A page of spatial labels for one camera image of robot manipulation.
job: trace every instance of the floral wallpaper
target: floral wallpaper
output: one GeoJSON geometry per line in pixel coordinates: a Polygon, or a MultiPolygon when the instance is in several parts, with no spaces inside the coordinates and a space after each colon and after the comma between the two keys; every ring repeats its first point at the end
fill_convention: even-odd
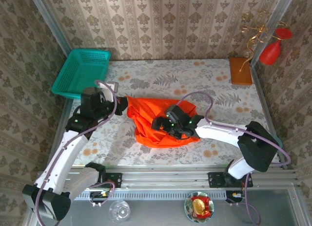
{"type": "Polygon", "coordinates": [[[292,0],[282,20],[293,38],[282,42],[274,65],[259,64],[257,73],[312,213],[312,0],[292,0]]]}
{"type": "Polygon", "coordinates": [[[72,48],[104,48],[112,60],[242,55],[258,12],[278,0],[46,0],[72,48]]]}
{"type": "Polygon", "coordinates": [[[65,56],[32,0],[0,0],[0,226],[19,226],[21,191],[44,170],[64,100],[65,56]]]}

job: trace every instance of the green basket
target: green basket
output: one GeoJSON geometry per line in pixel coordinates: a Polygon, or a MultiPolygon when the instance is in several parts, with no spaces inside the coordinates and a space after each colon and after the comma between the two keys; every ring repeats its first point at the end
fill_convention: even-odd
{"type": "Polygon", "coordinates": [[[73,49],[52,86],[52,92],[80,99],[84,88],[97,86],[95,80],[105,79],[110,57],[108,51],[73,49]]]}

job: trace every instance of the red fabric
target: red fabric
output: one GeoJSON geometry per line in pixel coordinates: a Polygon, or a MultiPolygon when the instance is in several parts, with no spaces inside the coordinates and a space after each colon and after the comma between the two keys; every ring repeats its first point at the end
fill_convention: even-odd
{"type": "MultiPolygon", "coordinates": [[[[129,118],[133,119],[136,125],[136,140],[151,148],[172,148],[187,145],[191,142],[198,142],[199,138],[189,138],[186,140],[177,140],[164,131],[155,131],[151,129],[152,121],[155,117],[165,117],[166,109],[178,102],[174,99],[157,98],[128,98],[129,118]]],[[[189,116],[196,114],[196,106],[187,101],[179,104],[179,107],[189,116]]]]}

